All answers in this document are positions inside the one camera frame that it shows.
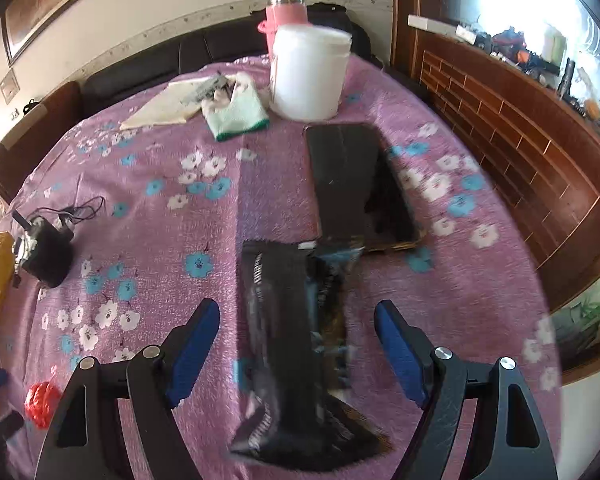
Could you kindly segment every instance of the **black cable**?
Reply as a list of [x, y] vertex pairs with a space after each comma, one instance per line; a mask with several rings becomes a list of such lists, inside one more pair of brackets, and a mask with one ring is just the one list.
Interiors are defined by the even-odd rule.
[[[98, 206], [90, 205], [94, 200], [100, 200]], [[32, 213], [29, 214], [28, 218], [32, 218], [37, 213], [40, 212], [49, 212], [56, 213], [59, 217], [67, 217], [72, 224], [79, 224], [85, 220], [91, 220], [96, 217], [98, 211], [100, 211], [105, 205], [105, 199], [103, 196], [94, 196], [87, 200], [87, 202], [80, 204], [78, 206], [67, 206], [64, 209], [53, 209], [51, 207], [39, 207], [35, 209]]]

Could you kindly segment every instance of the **pink thermos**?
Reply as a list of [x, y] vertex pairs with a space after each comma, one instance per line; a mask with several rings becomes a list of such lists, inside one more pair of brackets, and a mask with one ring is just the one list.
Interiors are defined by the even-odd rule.
[[288, 23], [309, 23], [304, 0], [269, 0], [267, 19], [258, 24], [258, 30], [267, 35], [269, 59], [273, 57], [273, 40], [278, 27]]

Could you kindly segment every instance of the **table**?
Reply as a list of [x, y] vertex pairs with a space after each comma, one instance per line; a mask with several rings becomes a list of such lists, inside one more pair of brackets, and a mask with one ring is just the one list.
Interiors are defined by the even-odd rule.
[[[267, 59], [216, 64], [245, 70], [262, 87]], [[318, 235], [304, 124], [271, 115], [266, 131], [215, 142], [203, 117], [119, 132], [165, 85], [140, 92], [73, 127], [26, 180], [13, 206], [23, 214], [102, 195], [105, 210], [75, 227], [75, 262], [64, 283], [40, 290], [25, 277], [11, 289], [0, 326], [0, 366], [13, 375], [9, 400], [48, 380], [64, 387], [86, 355], [129, 358], [183, 324], [202, 298], [221, 309], [218, 338], [192, 396], [174, 416], [203, 478], [291, 479], [311, 475], [246, 466], [227, 457], [248, 394], [234, 379], [248, 335], [237, 278], [242, 241]], [[557, 453], [560, 371], [541, 288], [521, 237], [487, 177], [448, 127], [410, 92], [352, 56], [336, 122], [375, 124], [429, 234], [411, 253], [366, 256], [346, 299], [350, 402], [388, 433], [395, 450], [330, 478], [390, 478], [421, 411], [404, 398], [373, 329], [376, 303], [391, 299], [434, 345], [460, 357], [513, 357], [536, 396]], [[16, 234], [10, 219], [0, 224]], [[461, 468], [475, 401], [467, 402], [446, 478]], [[138, 479], [150, 478], [121, 401], [126, 446]], [[32, 475], [44, 433], [30, 424], [14, 444]]]

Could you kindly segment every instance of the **smartphone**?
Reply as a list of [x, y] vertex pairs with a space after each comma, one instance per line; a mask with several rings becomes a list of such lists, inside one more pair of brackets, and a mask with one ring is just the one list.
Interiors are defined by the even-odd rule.
[[362, 238], [365, 252], [411, 249], [422, 240], [374, 126], [318, 124], [304, 136], [323, 238]]

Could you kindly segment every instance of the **red ball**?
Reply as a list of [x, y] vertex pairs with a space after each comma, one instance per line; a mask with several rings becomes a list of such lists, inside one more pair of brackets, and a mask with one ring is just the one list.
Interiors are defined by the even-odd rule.
[[60, 390], [49, 381], [36, 383], [27, 393], [24, 411], [40, 430], [46, 430], [51, 424], [61, 397]]

